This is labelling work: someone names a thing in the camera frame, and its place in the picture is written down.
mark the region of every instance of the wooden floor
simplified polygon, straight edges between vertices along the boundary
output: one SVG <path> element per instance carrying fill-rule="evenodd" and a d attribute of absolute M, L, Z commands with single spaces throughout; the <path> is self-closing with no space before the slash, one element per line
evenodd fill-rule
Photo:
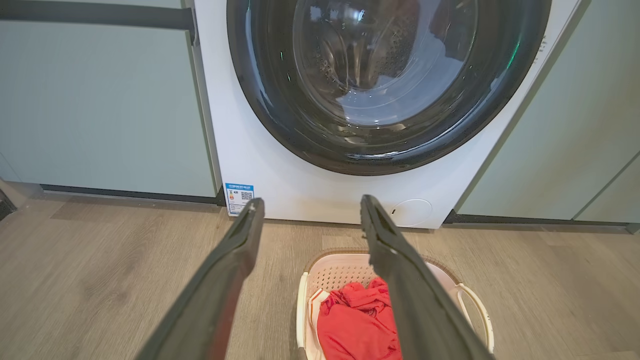
<path fill-rule="evenodd" d="M 0 359 L 132 359 L 230 224 L 195 204 L 29 200 L 0 222 Z M 515 229 L 405 236 L 482 298 L 497 359 L 640 359 L 640 237 Z M 360 235 L 268 220 L 227 359 L 296 359 L 303 267 Z"/>

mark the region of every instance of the cabinet door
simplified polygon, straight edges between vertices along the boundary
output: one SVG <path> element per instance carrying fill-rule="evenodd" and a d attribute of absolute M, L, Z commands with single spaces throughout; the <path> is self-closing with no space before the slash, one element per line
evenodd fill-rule
<path fill-rule="evenodd" d="M 591 1 L 458 213 L 571 219 L 640 151 L 638 13 Z"/>
<path fill-rule="evenodd" d="M 20 181 L 216 195 L 185 32 L 2 21 L 0 48 Z"/>
<path fill-rule="evenodd" d="M 7 181 L 20 181 L 20 178 L 13 171 L 11 165 L 9 165 L 2 154 L 0 154 L 0 179 Z"/>
<path fill-rule="evenodd" d="M 640 223 L 640 156 L 576 220 Z"/>
<path fill-rule="evenodd" d="M 158 6 L 160 8 L 182 8 L 181 0 L 65 0 L 72 3 L 99 3 L 99 4 L 120 4 L 138 6 Z"/>

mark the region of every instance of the red clothing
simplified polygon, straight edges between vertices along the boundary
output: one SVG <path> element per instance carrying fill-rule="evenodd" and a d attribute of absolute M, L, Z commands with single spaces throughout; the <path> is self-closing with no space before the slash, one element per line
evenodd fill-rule
<path fill-rule="evenodd" d="M 317 334 L 327 360 L 401 360 L 389 288 L 382 278 L 332 291 L 320 306 Z"/>

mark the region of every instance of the sticker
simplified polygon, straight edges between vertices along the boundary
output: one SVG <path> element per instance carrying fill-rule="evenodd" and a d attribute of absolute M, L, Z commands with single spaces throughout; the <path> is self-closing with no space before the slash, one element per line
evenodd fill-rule
<path fill-rule="evenodd" d="M 249 200 L 253 199 L 253 185 L 225 183 L 227 193 L 227 212 L 229 215 L 240 215 Z"/>

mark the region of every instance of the front-load washing machine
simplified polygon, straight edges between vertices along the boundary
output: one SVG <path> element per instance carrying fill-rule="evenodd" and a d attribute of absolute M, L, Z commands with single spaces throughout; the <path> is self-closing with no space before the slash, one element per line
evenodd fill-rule
<path fill-rule="evenodd" d="M 579 0 L 196 0 L 230 215 L 438 228 Z"/>

